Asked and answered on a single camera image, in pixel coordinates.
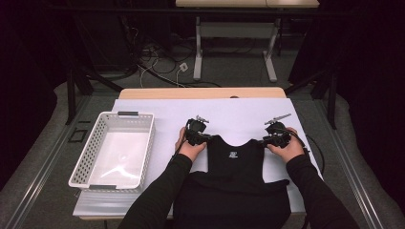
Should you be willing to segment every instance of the white basket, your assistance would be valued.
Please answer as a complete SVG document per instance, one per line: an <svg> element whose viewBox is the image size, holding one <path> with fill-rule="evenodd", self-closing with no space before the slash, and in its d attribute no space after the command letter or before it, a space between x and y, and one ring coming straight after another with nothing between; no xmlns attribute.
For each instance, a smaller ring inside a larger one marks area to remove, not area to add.
<svg viewBox="0 0 405 229"><path fill-rule="evenodd" d="M153 114L101 113L69 185L90 192L141 192L154 133Z"/></svg>

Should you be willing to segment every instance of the hand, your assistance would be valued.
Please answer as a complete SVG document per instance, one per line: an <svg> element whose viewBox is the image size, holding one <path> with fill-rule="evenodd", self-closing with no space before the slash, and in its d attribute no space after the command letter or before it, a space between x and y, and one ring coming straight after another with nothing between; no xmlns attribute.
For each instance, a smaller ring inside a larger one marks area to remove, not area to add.
<svg viewBox="0 0 405 229"><path fill-rule="evenodd" d="M297 131L291 127L287 127L286 129L297 134ZM272 153L280 156L285 163L289 162L296 156L304 154L304 149L300 141L293 135L291 136L291 141L285 148L276 147L271 144L267 144L267 147Z"/></svg>
<svg viewBox="0 0 405 229"><path fill-rule="evenodd" d="M182 146L181 146L181 148L180 148L179 154L182 154L182 155L187 156L188 158L191 159L191 161L194 162L194 160L196 160L196 158L197 158L197 155L198 155L203 149L205 149L206 142L203 142L203 143L200 144L200 145L192 146L192 145L190 145L190 144L188 143L187 140L185 140L185 139L183 138L183 137L184 137L184 132L185 132L185 128L183 127L183 128L181 128L181 130L180 130L179 140L176 142L176 150L179 149L179 147L181 146L181 142L184 141L183 144L182 144Z"/></svg>

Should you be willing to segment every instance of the white desk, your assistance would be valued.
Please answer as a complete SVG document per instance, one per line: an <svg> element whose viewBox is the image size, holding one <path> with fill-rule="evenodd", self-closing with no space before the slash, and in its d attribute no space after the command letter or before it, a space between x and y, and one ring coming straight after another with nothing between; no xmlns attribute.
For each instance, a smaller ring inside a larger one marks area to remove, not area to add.
<svg viewBox="0 0 405 229"><path fill-rule="evenodd" d="M172 99L161 99L165 95ZM120 99L116 100L113 111L131 110L154 113L156 119L156 133L144 181L145 186L164 170L173 155L174 142L179 137L180 127L188 118L194 118L195 115L210 119L205 133L221 135L228 143L240 145L248 139L261 139L266 135L264 125L266 121L274 116L291 113L291 117L283 122L297 129L299 136L308 145L290 100L285 98L284 92L279 88L124 90ZM201 152L193 164L192 171L206 171L206 160L206 152ZM263 176L266 182L289 179L285 163L268 150L264 160ZM139 194L82 192L75 206L74 216L82 219L121 219L138 196ZM292 213L305 211L301 195L292 182L288 186L288 196Z"/></svg>
<svg viewBox="0 0 405 229"><path fill-rule="evenodd" d="M184 8L262 8L262 9L308 9L317 8L317 0L176 0L177 7ZM271 55L277 36L275 23L204 23L200 17L196 19L196 60L194 64L195 80L200 80L203 65L202 37L251 37L269 39L263 57L266 63L270 82L277 82Z"/></svg>

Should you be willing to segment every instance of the black vest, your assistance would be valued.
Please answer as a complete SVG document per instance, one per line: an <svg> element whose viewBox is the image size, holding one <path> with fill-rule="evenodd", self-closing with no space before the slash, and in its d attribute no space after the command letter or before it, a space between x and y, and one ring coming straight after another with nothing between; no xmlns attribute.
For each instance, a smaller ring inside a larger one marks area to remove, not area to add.
<svg viewBox="0 0 405 229"><path fill-rule="evenodd" d="M175 228L281 228L291 213L288 180L263 181L262 144L234 147L215 135L207 150L208 172L191 173L175 199Z"/></svg>

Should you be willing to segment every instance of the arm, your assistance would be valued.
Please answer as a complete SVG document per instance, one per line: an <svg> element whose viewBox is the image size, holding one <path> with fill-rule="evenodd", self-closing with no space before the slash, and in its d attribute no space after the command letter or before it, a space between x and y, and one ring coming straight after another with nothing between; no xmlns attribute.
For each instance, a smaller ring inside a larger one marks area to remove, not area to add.
<svg viewBox="0 0 405 229"><path fill-rule="evenodd" d="M183 139L184 129L176 143L179 154L169 162L163 173L132 204L119 229L162 228L173 200L179 193L184 179L190 172L193 161L206 144L191 146Z"/></svg>
<svg viewBox="0 0 405 229"><path fill-rule="evenodd" d="M273 145L267 147L287 164L288 174L304 199L311 228L358 228L343 203L318 176L295 136L291 136L284 149Z"/></svg>

